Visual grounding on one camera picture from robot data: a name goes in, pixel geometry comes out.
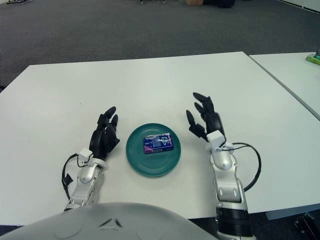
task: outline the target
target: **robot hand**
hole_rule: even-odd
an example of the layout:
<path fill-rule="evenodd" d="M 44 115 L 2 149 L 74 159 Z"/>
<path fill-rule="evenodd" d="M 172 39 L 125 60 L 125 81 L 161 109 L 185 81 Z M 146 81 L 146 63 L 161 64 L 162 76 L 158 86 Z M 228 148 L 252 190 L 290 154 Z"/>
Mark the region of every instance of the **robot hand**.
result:
<path fill-rule="evenodd" d="M 218 130 L 220 131 L 220 133 L 225 135 L 225 131 L 222 126 L 220 116 L 217 112 L 215 112 L 211 98 L 209 96 L 205 97 L 196 92 L 193 93 L 193 96 L 195 97 L 195 99 L 202 103 L 202 106 L 200 106 L 198 103 L 195 102 L 194 106 L 198 110 L 198 112 L 201 115 L 201 118 L 204 120 L 206 124 L 206 132 L 203 126 L 201 126 L 198 123 L 195 123 L 195 119 L 192 116 L 191 112 L 189 110 L 186 110 L 186 117 L 188 118 L 190 124 L 189 130 L 192 133 L 194 133 L 198 138 L 203 138 L 206 141 L 208 141 L 207 134 L 213 133 Z"/>
<path fill-rule="evenodd" d="M 120 142 L 116 136 L 116 127 L 118 124 L 118 115 L 114 115 L 111 122 L 110 119 L 116 112 L 116 107 L 113 106 L 104 114 L 100 114 L 98 119 L 98 126 L 94 130 L 89 150 L 93 153 L 96 159 L 105 160 L 108 153 L 110 153 L 115 146 Z"/>
<path fill-rule="evenodd" d="M 64 211 L 84 207 L 98 201 L 99 189 L 104 178 L 104 168 L 107 166 L 106 156 L 120 142 L 116 136 L 118 115 L 114 115 L 110 121 L 115 112 L 116 107 L 113 106 L 99 116 L 98 126 L 92 134 L 89 149 L 82 149 L 79 154 L 70 156 L 65 163 L 62 170 L 62 185 L 69 202 Z M 76 188 L 70 197 L 68 184 L 72 182 L 72 179 L 68 174 L 65 176 L 65 168 L 68 161 L 73 157 L 77 157 L 77 164 L 81 170 L 77 177 Z"/>
<path fill-rule="evenodd" d="M 214 173 L 215 189 L 213 197 L 216 198 L 214 202 L 217 202 L 216 236 L 220 240 L 256 240 L 249 223 L 245 191 L 237 178 L 237 161 L 231 154 L 233 145 L 226 142 L 220 116 L 215 112 L 211 98 L 195 92 L 193 96 L 202 103 L 200 106 L 195 102 L 194 106 L 206 124 L 206 131 L 203 126 L 195 123 L 190 111 L 186 110 L 186 116 L 189 130 L 210 143 L 209 161 Z"/>

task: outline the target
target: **small box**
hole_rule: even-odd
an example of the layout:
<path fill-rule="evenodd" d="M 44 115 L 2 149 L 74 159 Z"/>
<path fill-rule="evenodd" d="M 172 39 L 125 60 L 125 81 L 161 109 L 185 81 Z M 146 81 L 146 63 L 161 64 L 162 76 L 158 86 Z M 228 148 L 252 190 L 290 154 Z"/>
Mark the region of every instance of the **small box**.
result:
<path fill-rule="evenodd" d="M 143 147 L 145 154 L 152 154 L 172 150 L 174 143 L 170 133 L 163 133 L 143 137 Z"/>

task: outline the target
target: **cardboard box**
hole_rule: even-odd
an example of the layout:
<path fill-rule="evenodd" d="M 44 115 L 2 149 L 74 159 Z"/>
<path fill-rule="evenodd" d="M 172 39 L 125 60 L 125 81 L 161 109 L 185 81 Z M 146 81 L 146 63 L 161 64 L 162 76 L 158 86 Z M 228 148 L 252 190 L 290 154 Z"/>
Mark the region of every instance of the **cardboard box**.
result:
<path fill-rule="evenodd" d="M 202 5 L 204 0 L 185 0 L 188 5 Z"/>

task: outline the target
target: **green plate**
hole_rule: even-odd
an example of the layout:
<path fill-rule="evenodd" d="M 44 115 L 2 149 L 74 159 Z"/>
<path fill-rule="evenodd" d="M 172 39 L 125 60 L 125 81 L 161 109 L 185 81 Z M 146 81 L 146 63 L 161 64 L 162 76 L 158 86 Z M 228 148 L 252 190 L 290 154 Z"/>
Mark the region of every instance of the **green plate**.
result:
<path fill-rule="evenodd" d="M 165 133 L 171 134 L 173 150 L 146 154 L 144 137 Z M 129 163 L 138 173 L 149 177 L 159 177 L 175 168 L 180 159 L 181 145 L 179 138 L 170 128 L 158 123 L 148 123 L 131 133 L 126 142 L 125 153 Z"/>

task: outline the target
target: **white table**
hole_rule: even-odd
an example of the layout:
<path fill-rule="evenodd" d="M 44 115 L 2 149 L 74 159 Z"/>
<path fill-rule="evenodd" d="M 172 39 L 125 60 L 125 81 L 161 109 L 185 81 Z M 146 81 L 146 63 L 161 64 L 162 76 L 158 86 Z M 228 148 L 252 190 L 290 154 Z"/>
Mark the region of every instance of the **white table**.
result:
<path fill-rule="evenodd" d="M 88 147 L 99 114 L 113 105 L 121 142 L 107 158 L 99 202 L 215 216 L 205 141 L 188 131 L 186 109 L 202 122 L 192 92 L 211 96 L 229 141 L 261 154 L 260 178 L 246 193 L 250 213 L 319 202 L 320 121 L 243 52 L 31 65 L 0 94 L 0 224 L 30 224 L 64 209 L 62 166 Z M 152 122 L 181 142 L 179 163 L 159 178 L 135 172 L 125 154 L 130 133 Z M 247 185 L 257 157 L 246 148 L 235 155 Z M 74 162 L 67 168 L 73 179 L 78 170 Z"/>
<path fill-rule="evenodd" d="M 320 120 L 320 66 L 305 60 L 311 53 L 250 57 Z"/>

